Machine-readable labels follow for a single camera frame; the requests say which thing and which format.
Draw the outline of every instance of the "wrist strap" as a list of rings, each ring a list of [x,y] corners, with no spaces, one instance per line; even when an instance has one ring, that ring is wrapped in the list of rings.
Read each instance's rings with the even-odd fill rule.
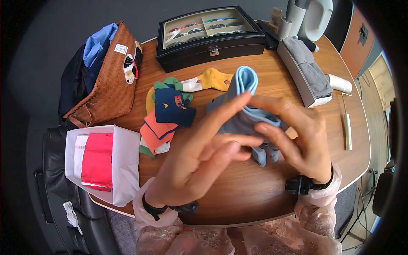
[[[333,181],[334,176],[333,165],[331,172],[331,178],[326,184],[314,184],[312,178],[306,177],[304,175],[298,175],[286,181],[285,189],[287,191],[290,191],[294,195],[309,195],[310,189],[319,191],[329,187],[330,183]]]
[[[188,204],[183,204],[180,206],[164,206],[163,208],[156,208],[151,205],[149,205],[146,200],[144,199],[144,194],[142,197],[142,203],[143,203],[143,208],[148,212],[150,215],[154,217],[155,221],[160,220],[159,214],[164,213],[167,208],[170,208],[172,210],[176,210],[177,212],[195,212],[198,209],[198,202],[196,200],[192,201],[191,203]]]

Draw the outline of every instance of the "roller handle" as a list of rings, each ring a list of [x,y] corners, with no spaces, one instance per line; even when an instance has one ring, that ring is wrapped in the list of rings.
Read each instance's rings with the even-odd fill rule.
[[[351,125],[350,115],[346,113],[344,115],[344,132],[346,133],[346,151],[351,151]]]

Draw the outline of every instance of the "basket handle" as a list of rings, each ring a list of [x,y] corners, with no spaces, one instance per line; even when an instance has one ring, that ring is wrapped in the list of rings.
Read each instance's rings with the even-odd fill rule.
[[[79,120],[77,120],[76,118],[74,118],[72,115],[69,116],[69,120],[77,127],[79,127],[80,129],[92,126],[94,124],[95,121],[95,117],[93,116],[93,114],[90,112],[90,110],[88,109],[88,104],[93,105],[92,103],[87,102],[85,104],[85,109],[87,110],[87,112],[89,113],[89,116],[91,117],[91,121],[85,126],[85,124],[83,124],[82,122],[80,122]]]

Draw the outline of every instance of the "woven basket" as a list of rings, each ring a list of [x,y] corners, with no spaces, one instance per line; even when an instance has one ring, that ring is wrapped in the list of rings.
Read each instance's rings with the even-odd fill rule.
[[[72,108],[64,118],[79,127],[92,126],[128,114],[133,105],[136,79],[128,84],[123,70],[126,55],[115,51],[116,44],[127,46],[127,54],[135,54],[135,39],[123,21],[108,48],[95,86],[91,93]]]

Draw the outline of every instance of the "wooden table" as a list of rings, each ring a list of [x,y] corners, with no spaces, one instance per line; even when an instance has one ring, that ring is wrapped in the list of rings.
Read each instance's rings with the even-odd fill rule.
[[[332,161],[342,172],[340,191],[355,182],[368,168],[370,162],[370,138],[364,108],[358,90],[351,78],[344,61],[331,44],[323,36],[316,44],[319,52],[313,53],[316,63],[324,73],[331,73],[353,84],[352,97],[346,97],[347,111],[350,114],[353,150],[345,150],[345,136],[341,123],[344,113],[341,92],[334,91],[333,99],[316,108],[323,113],[327,122],[327,135]],[[259,83],[256,95],[268,95],[286,98],[297,105],[303,106],[299,92],[287,68],[276,51],[264,50],[263,55],[253,55],[204,63],[184,68],[172,73],[165,73],[155,59],[156,39],[144,43],[143,63],[140,78],[136,84],[135,101],[130,114],[109,121],[120,127],[139,132],[146,116],[146,94],[155,81],[167,77],[176,77],[179,81],[200,75],[209,67],[223,73],[235,73],[241,65],[250,66],[258,75]],[[194,124],[205,115],[205,105],[223,92],[207,89],[194,92],[194,99],[189,106],[197,109]],[[179,128],[174,136],[171,150],[177,149],[177,142],[183,137],[184,128]],[[166,153],[155,158],[140,154],[139,173],[140,186],[156,175]],[[229,225],[236,226],[255,222],[277,219],[294,211],[297,196],[284,190],[285,181],[297,175],[281,156],[278,162],[268,162],[260,167],[254,160],[232,163],[208,193],[198,202],[200,207],[196,213],[180,214],[185,224],[194,225]],[[94,196],[91,198],[98,204],[114,211],[133,215],[132,202],[125,207],[115,207]]]

